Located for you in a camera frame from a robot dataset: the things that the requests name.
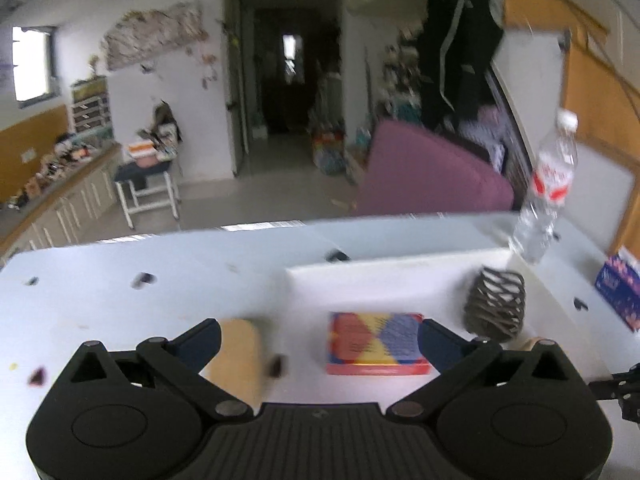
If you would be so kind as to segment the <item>white cardboard tray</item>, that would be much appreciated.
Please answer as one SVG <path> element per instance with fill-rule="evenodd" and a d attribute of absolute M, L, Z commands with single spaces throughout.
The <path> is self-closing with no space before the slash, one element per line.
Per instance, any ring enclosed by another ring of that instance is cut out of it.
<path fill-rule="evenodd" d="M 326 372 L 329 317 L 333 312 L 416 312 L 457 335 L 470 335 L 463 307 L 474 278 L 485 266 L 523 275 L 524 326 L 509 346 L 529 339 L 555 341 L 585 380 L 610 372 L 593 344 L 526 264 L 506 249 L 420 255 L 288 269 L 288 301 L 280 316 L 277 342 L 285 375 L 272 386 L 270 400 L 301 404 L 375 402 L 387 408 L 436 378 L 422 376 L 333 376 Z"/>

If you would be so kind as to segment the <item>plastic drawer unit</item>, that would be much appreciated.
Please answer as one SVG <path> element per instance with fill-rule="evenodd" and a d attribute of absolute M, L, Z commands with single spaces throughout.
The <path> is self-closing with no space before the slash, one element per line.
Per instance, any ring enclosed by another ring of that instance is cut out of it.
<path fill-rule="evenodd" d="M 111 103 L 105 76 L 76 81 L 70 87 L 70 92 L 70 114 L 76 133 L 111 125 Z"/>

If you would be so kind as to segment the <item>beige Kinyo case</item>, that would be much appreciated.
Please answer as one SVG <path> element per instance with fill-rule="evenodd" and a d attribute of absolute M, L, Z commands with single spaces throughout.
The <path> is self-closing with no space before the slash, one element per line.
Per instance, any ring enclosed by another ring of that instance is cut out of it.
<path fill-rule="evenodd" d="M 538 344 L 539 341 L 541 341 L 540 337 L 529 338 L 524 342 L 524 344 L 521 345 L 520 348 L 518 348 L 518 350 L 520 350 L 520 351 L 532 351 L 533 348 L 536 346 L 536 344 Z"/>

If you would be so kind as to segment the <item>oval wooden block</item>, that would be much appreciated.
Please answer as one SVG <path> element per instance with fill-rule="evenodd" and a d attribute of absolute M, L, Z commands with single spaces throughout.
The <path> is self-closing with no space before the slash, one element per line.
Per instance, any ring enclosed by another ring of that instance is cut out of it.
<path fill-rule="evenodd" d="M 222 320 L 220 328 L 220 350 L 200 375 L 257 412 L 264 402 L 267 383 L 267 362 L 259 330 L 242 318 Z"/>

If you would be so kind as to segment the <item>clear water bottle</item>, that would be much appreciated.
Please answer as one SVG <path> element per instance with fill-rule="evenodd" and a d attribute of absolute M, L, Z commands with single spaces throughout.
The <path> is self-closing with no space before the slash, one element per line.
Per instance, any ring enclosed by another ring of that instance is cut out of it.
<path fill-rule="evenodd" d="M 537 264 L 547 252 L 555 223 L 564 210 L 577 167 L 578 117 L 559 108 L 555 124 L 540 144 L 518 221 L 510 237 L 512 252 Z"/>

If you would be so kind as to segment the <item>colourful card box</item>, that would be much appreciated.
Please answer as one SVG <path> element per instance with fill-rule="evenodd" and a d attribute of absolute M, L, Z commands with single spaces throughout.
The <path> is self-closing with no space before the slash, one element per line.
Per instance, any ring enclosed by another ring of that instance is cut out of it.
<path fill-rule="evenodd" d="M 421 376 L 431 370 L 418 344 L 419 313 L 333 312 L 326 372 L 338 376 Z"/>

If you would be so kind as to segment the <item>dark brown wavy hair claw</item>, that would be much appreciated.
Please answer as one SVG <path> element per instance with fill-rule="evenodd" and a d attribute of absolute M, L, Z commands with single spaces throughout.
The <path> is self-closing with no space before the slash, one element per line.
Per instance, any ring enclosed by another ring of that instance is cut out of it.
<path fill-rule="evenodd" d="M 463 325 L 476 336 L 511 341 L 523 329 L 525 304 L 522 274 L 483 266 L 466 296 Z"/>

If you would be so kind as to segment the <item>pink pot on stool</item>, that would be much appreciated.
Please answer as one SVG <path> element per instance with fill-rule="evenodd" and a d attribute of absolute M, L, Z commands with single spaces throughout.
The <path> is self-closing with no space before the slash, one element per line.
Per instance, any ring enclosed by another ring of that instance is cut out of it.
<path fill-rule="evenodd" d="M 151 140 L 128 144 L 127 153 L 136 165 L 141 168 L 149 168 L 158 163 L 158 151 Z"/>

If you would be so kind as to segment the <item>small dark stool table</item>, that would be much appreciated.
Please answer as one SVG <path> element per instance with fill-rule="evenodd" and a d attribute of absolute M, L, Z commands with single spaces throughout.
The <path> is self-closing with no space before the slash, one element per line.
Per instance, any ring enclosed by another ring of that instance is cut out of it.
<path fill-rule="evenodd" d="M 180 219 L 180 195 L 172 177 L 172 161 L 165 160 L 149 167 L 136 162 L 119 166 L 114 174 L 117 196 L 126 225 L 134 230 L 134 216 L 168 208 L 172 218 Z"/>

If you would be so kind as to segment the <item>purple tissue pack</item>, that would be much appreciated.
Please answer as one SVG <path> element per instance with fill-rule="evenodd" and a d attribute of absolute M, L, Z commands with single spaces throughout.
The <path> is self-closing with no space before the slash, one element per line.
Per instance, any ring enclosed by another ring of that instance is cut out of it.
<path fill-rule="evenodd" d="M 626 323 L 638 333 L 640 328 L 639 260 L 626 248 L 605 261 L 594 287 Z"/>

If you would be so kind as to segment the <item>black hanging jacket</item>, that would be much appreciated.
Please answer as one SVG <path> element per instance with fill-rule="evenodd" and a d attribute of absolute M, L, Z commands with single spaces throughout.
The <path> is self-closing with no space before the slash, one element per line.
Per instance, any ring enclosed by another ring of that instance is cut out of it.
<path fill-rule="evenodd" d="M 426 0 L 416 48 L 422 122 L 472 120 L 486 73 L 503 37 L 504 0 Z"/>

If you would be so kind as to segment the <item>white cabinet counter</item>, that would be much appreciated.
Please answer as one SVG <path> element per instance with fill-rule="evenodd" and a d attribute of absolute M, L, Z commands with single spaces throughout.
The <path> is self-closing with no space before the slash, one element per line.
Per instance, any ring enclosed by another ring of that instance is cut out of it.
<path fill-rule="evenodd" d="M 1 211 L 1 263 L 21 252 L 77 245 L 117 202 L 113 177 L 122 161 L 114 143 L 17 210 Z"/>

